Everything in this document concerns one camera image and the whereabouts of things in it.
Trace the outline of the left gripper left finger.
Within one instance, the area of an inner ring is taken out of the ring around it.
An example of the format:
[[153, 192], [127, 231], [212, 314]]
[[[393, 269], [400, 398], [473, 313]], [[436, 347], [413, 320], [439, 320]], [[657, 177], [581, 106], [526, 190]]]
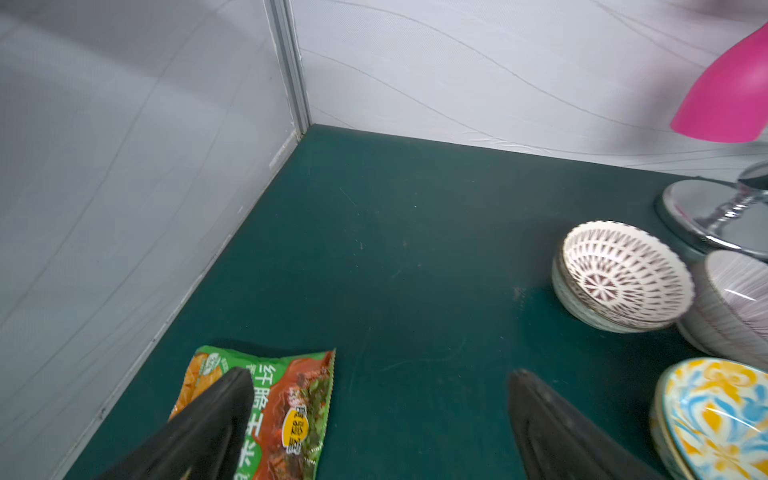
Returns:
[[253, 381], [233, 368], [102, 479], [232, 479], [246, 439]]

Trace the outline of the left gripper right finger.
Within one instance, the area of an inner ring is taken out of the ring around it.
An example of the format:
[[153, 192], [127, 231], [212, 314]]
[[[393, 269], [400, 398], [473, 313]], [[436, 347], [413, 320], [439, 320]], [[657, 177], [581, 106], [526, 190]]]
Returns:
[[508, 413], [529, 479], [662, 477], [528, 370], [508, 377]]

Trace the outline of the yellow blue ornament bowl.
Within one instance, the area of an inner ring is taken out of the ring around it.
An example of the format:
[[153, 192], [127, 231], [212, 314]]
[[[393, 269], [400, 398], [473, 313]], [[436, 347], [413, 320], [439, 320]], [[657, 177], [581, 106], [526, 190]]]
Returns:
[[695, 479], [767, 477], [767, 373], [720, 358], [679, 362], [655, 393]]

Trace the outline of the white maroon leaf bowl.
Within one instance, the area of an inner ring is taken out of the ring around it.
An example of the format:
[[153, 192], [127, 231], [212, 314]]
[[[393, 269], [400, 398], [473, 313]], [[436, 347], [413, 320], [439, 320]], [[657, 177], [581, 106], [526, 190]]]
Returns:
[[577, 297], [617, 324], [661, 330], [693, 304], [687, 266], [669, 246], [637, 227], [582, 223], [565, 235], [556, 255]]

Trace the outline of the purple striped bowl front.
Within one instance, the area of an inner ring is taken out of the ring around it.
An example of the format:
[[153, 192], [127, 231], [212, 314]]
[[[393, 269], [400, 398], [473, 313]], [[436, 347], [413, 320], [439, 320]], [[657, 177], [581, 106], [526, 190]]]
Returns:
[[767, 369], [767, 264], [718, 250], [691, 268], [696, 295], [677, 324], [695, 348]]

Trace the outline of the yellow flower bowl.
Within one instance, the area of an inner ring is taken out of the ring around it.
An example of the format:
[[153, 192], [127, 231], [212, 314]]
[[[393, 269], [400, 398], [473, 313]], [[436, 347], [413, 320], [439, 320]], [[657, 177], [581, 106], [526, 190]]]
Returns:
[[655, 393], [649, 410], [649, 429], [654, 448], [673, 479], [695, 480], [671, 439], [662, 414], [661, 397]]

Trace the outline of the white green triangle bowl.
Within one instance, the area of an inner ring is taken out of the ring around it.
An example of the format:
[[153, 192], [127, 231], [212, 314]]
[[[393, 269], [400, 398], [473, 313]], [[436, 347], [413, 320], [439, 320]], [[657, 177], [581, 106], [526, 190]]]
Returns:
[[552, 261], [551, 277], [554, 292], [565, 309], [582, 323], [606, 332], [629, 334], [645, 333], [644, 329], [624, 326], [612, 322], [595, 310], [586, 306], [572, 291], [566, 282], [565, 270], [561, 266], [560, 257], [556, 255]]

